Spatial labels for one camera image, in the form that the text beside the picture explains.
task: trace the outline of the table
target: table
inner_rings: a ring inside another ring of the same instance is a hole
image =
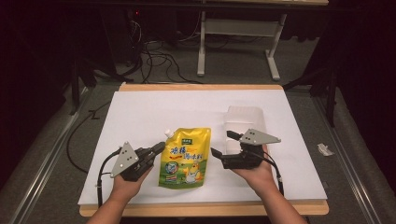
[[[282,0],[216,0],[216,2],[238,2],[238,3],[258,3],[258,4],[281,4],[295,6],[327,6],[328,0],[304,0],[304,1],[282,1]],[[198,54],[197,75],[205,75],[205,35],[249,35],[249,36],[269,36],[272,37],[272,45],[265,50],[265,58],[268,62],[272,79],[280,80],[277,71],[274,54],[280,35],[285,25],[287,14],[281,14],[279,21],[240,21],[240,20],[219,20],[207,19],[205,11],[201,12],[201,42]]]

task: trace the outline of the human hand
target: human hand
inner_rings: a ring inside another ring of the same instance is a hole
[[[109,200],[115,200],[120,203],[127,204],[140,190],[140,187],[148,176],[152,167],[149,168],[140,178],[136,181],[125,181],[121,175],[114,177],[113,190],[111,190]]]
[[[267,145],[262,146],[262,150],[268,153]],[[268,155],[263,153],[264,158],[268,159]],[[269,190],[277,190],[271,164],[262,161],[262,163],[253,169],[233,169],[233,172],[244,178],[250,187],[256,192],[259,197],[263,197],[264,193],[269,192]]]

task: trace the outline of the food pouch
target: food pouch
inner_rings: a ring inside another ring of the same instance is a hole
[[[179,128],[173,135],[166,135],[159,186],[169,189],[201,187],[210,147],[210,128]]]

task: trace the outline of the desk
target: desk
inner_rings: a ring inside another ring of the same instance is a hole
[[[238,2],[238,3],[258,3],[258,4],[281,4],[296,6],[326,6],[328,0],[304,0],[304,1],[282,1],[282,0],[216,0],[216,2]],[[270,36],[272,46],[265,50],[265,58],[270,68],[272,79],[280,80],[277,71],[274,54],[280,35],[285,25],[287,14],[281,14],[279,21],[240,21],[240,20],[219,20],[207,19],[205,11],[201,12],[201,42],[198,54],[197,75],[205,75],[205,35],[250,35],[250,36]]]
[[[181,97],[180,99],[183,99],[184,95],[188,95],[187,93],[191,93],[193,91],[193,94],[190,94],[189,96],[193,95],[199,95],[202,97],[202,93],[206,93],[206,96],[209,94],[210,96],[213,96],[212,98],[205,98],[206,101],[210,102],[216,102],[216,95],[219,93],[226,92],[227,94],[223,95],[225,97],[224,99],[227,99],[227,96],[232,97],[233,93],[239,93],[244,92],[256,92],[256,91],[268,91],[268,95],[264,96],[262,101],[266,103],[270,103],[268,99],[274,99],[274,94],[279,95],[279,101],[276,101],[274,105],[271,105],[276,108],[268,108],[266,111],[270,111],[271,109],[273,110],[278,110],[280,107],[284,109],[284,111],[279,111],[280,115],[282,113],[289,114],[291,113],[289,103],[287,102],[286,96],[284,95],[284,92],[280,86],[277,85],[122,85],[120,87],[120,91],[135,91],[137,94],[140,96],[143,96],[145,94],[145,91],[151,94],[156,94],[153,96],[161,96],[162,92],[167,93],[166,91],[169,92],[175,92],[176,95]],[[197,103],[192,99],[192,97],[188,97],[187,99],[184,99],[184,101],[181,101],[180,99],[175,100],[179,105],[185,105],[187,108],[190,108],[189,105],[194,105],[194,103]],[[243,100],[241,102],[238,100],[240,105],[243,104],[251,104],[251,105],[262,105],[260,102],[250,102],[249,99]],[[157,124],[155,120],[159,120],[159,118],[154,118],[152,117],[152,113],[149,112],[149,108],[146,107],[145,105],[139,105],[140,107],[143,107],[144,109],[147,109],[147,113],[145,113],[145,116],[148,117],[148,119],[151,122],[145,122],[144,120],[141,119],[140,116],[134,116],[131,114],[131,110],[125,109],[123,112],[120,113],[114,113],[114,107],[112,106],[109,109],[107,118],[106,118],[106,123],[104,126],[104,129],[102,131],[101,137],[98,142],[98,146],[95,151],[95,155],[92,160],[92,167],[90,169],[90,173],[87,177],[87,182],[84,186],[84,190],[81,194],[81,198],[79,201],[80,204],[80,213],[84,217],[89,217],[93,215],[93,213],[97,209],[97,205],[95,204],[96,199],[95,199],[95,180],[93,178],[90,178],[90,176],[97,176],[97,168],[100,164],[100,161],[103,160],[103,158],[100,158],[100,155],[98,151],[105,149],[108,150],[108,153],[111,152],[111,149],[108,149],[109,146],[112,146],[114,143],[118,143],[121,139],[122,141],[128,140],[131,144],[136,144],[141,147],[145,147],[144,144],[148,139],[152,139],[152,143],[155,143],[159,140],[163,140],[163,126],[158,123],[158,125],[153,125]],[[156,105],[155,103],[152,104],[150,102],[148,105],[153,107]],[[154,111],[158,111],[158,108],[163,108],[163,105],[156,105],[155,109],[152,109]],[[205,110],[212,110],[212,111],[224,111],[224,106],[221,105],[221,102],[219,102],[219,105],[213,105],[211,108],[204,108],[203,111]],[[136,119],[140,120],[141,124],[138,127],[141,130],[137,129],[132,129],[131,130],[131,123],[124,119],[123,114],[128,115],[129,117],[135,117]],[[115,124],[115,123],[109,123],[112,118],[120,117],[121,123],[122,124]],[[160,117],[160,119],[167,119],[166,116],[169,116],[168,114],[164,114],[165,118]],[[285,180],[285,196],[290,199],[290,202],[292,205],[297,209],[297,211],[301,215],[325,215],[329,212],[329,206],[327,205],[326,202],[326,195],[324,193],[324,190],[321,186],[320,181],[318,180],[318,174],[316,173],[315,167],[313,166],[313,163],[309,157],[309,154],[307,154],[306,147],[304,145],[304,140],[301,137],[301,134],[299,133],[297,124],[295,123],[295,119],[293,115],[288,116],[287,118],[283,118],[282,121],[273,120],[273,119],[265,119],[268,117],[264,116],[264,121],[266,122],[266,128],[268,130],[273,130],[274,126],[279,126],[282,127],[281,129],[283,130],[283,133],[280,133],[280,135],[285,136],[285,139],[282,140],[283,145],[278,145],[278,146],[269,146],[270,150],[273,152],[273,157],[278,163],[278,166],[280,167],[279,169],[281,172],[283,171],[284,174],[282,176],[284,177]],[[184,116],[178,117],[180,120],[184,120]],[[194,125],[195,120],[189,120],[186,121],[186,125]],[[121,127],[122,125],[129,127],[128,133],[123,133],[120,132],[118,134],[114,134],[114,128],[117,128],[118,130],[124,130],[124,127]],[[139,135],[139,132],[144,133],[147,129],[150,129],[150,134],[151,136],[149,138],[146,137],[146,139],[141,139],[145,138],[146,134]],[[218,141],[216,137],[213,136],[213,134],[219,133],[219,130],[221,130],[221,126],[218,124],[213,124],[212,127],[212,146],[221,148],[222,143],[221,140]],[[111,138],[106,138],[106,136],[109,133],[111,134]],[[286,136],[296,136],[295,141],[290,141],[288,137]],[[295,150],[292,151],[287,151],[287,150],[279,150],[278,147],[286,147],[287,145],[296,145]],[[293,162],[300,162],[300,160],[296,161],[290,161],[290,157],[299,157],[299,156],[304,156],[304,164],[296,164],[301,168],[301,172],[304,173],[304,177],[306,178],[306,181],[298,181],[299,183],[293,183],[292,182],[292,176],[296,175],[297,173],[293,174],[293,172],[296,172],[294,168],[289,169],[287,171],[287,168],[285,164],[287,163],[293,163]],[[224,170],[222,169],[222,165],[220,164],[220,161],[217,161],[217,159],[214,159],[212,157],[209,158],[209,164],[208,164],[208,169],[216,169],[216,172],[210,172],[208,171],[206,174],[205,178],[205,183],[203,187],[198,188],[194,193],[203,193],[204,200],[206,200],[205,197],[207,195],[210,195],[210,192],[208,194],[206,189],[214,189],[217,191],[216,194],[221,194],[221,189],[219,188],[231,188],[233,186],[227,185],[227,181],[232,181],[233,183],[237,183],[239,186],[236,186],[236,188],[239,190],[237,191],[238,194],[243,194],[244,197],[246,197],[245,200],[240,200],[237,199],[237,195],[229,195],[229,198],[235,197],[235,201],[226,201],[222,202],[221,196],[219,195],[213,195],[213,201],[214,202],[205,202],[205,201],[199,201],[199,199],[194,199],[194,202],[177,202],[173,198],[173,193],[178,193],[180,191],[174,191],[171,189],[163,189],[160,187],[156,187],[155,182],[158,182],[158,176],[156,176],[155,171],[152,170],[151,173],[149,174],[148,178],[146,181],[143,183],[142,189],[139,192],[139,194],[133,198],[133,201],[131,204],[128,204],[127,207],[124,210],[123,215],[127,217],[232,217],[232,216],[264,216],[266,215],[266,212],[262,206],[262,203],[260,202],[260,199],[255,196],[254,192],[247,186],[244,180],[241,178],[229,178],[228,180],[221,180],[217,181],[216,178],[213,178],[213,174],[216,173],[223,173],[228,176],[232,176],[233,173],[229,170]],[[104,179],[103,182],[103,187],[104,187],[104,200],[106,200],[106,197],[108,197],[108,193],[111,190],[112,186],[112,180],[111,179]],[[164,190],[168,190],[166,192],[169,193],[169,195],[163,196],[161,194],[161,191],[164,192]]]

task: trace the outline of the metal desk leg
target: metal desk leg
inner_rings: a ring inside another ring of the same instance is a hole
[[[198,54],[198,77],[205,75],[205,12],[201,12],[201,44]]]
[[[271,75],[274,81],[280,80],[280,76],[279,73],[277,72],[277,68],[274,60],[274,54],[280,35],[282,34],[283,26],[285,25],[286,16],[287,16],[286,14],[282,14],[282,16],[280,17],[279,24],[276,27],[276,31],[274,34],[272,48],[270,50],[267,49],[265,51],[265,57],[267,59],[268,65],[270,67]]]

